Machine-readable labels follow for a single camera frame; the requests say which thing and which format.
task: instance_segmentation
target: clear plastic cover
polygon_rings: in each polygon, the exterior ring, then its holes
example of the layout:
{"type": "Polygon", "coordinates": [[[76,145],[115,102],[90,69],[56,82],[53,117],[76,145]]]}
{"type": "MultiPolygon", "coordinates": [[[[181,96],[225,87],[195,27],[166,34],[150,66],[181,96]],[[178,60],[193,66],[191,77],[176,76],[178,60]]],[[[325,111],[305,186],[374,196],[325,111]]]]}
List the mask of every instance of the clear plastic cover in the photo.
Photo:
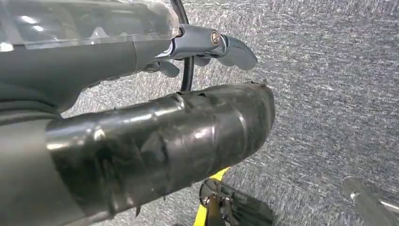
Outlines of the clear plastic cover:
{"type": "Polygon", "coordinates": [[[179,19],[158,0],[0,0],[0,52],[170,40],[179,19]]]}

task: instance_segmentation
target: silver bolt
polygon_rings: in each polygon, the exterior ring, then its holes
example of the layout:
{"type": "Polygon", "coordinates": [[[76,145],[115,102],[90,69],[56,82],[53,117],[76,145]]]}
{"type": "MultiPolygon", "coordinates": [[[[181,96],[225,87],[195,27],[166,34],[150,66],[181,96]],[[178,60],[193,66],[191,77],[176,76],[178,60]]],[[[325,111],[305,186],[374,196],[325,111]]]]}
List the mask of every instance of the silver bolt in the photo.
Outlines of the silver bolt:
{"type": "Polygon", "coordinates": [[[179,32],[177,33],[177,37],[182,37],[183,36],[183,30],[179,28],[179,32]]]}
{"type": "Polygon", "coordinates": [[[219,45],[220,35],[217,31],[211,32],[211,41],[215,46],[219,45]]]}
{"type": "Polygon", "coordinates": [[[204,203],[205,205],[208,205],[208,203],[209,203],[209,197],[205,197],[204,200],[203,200],[203,203],[204,203]]]}

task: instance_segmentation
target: gray carpet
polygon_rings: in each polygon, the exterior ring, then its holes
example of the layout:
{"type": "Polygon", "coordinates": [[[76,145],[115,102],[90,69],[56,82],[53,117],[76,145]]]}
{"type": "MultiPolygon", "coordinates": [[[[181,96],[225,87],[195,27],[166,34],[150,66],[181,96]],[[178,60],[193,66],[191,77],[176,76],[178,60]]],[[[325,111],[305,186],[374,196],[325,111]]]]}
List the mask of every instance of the gray carpet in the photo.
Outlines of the gray carpet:
{"type": "MultiPolygon", "coordinates": [[[[259,58],[246,73],[215,62],[194,88],[266,79],[277,118],[264,147],[224,181],[265,200],[279,226],[361,225],[341,180],[363,177],[399,197],[398,0],[186,0],[192,24],[245,41],[259,58]]],[[[139,74],[82,93],[65,115],[147,101],[178,90],[181,77],[139,74]]],[[[105,226],[192,225],[198,184],[119,214],[105,226]]]]}

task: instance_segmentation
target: metal rod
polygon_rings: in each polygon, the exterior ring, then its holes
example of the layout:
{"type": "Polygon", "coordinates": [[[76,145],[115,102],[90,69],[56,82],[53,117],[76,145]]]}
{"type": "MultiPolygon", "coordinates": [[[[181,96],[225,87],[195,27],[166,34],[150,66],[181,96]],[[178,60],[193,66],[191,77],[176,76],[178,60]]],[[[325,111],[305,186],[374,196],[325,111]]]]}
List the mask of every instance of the metal rod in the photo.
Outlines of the metal rod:
{"type": "Polygon", "coordinates": [[[367,226],[399,226],[399,219],[392,212],[396,205],[374,197],[358,178],[346,177],[343,190],[353,200],[356,210],[367,226]]]}
{"type": "Polygon", "coordinates": [[[387,210],[391,211],[396,218],[399,218],[399,203],[385,198],[379,198],[378,200],[387,210]]]}

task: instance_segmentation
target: black cable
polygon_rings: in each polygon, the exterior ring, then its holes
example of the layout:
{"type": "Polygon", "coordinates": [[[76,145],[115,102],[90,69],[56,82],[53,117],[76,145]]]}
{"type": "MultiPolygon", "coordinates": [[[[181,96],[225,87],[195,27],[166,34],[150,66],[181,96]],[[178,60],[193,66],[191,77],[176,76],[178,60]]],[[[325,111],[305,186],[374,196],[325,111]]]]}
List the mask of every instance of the black cable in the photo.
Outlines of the black cable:
{"type": "MultiPolygon", "coordinates": [[[[179,17],[181,24],[189,24],[186,11],[181,0],[170,0],[173,10],[179,17]]],[[[181,91],[190,91],[192,86],[192,78],[194,75],[194,57],[186,57],[184,59],[183,81],[181,91]]]]}

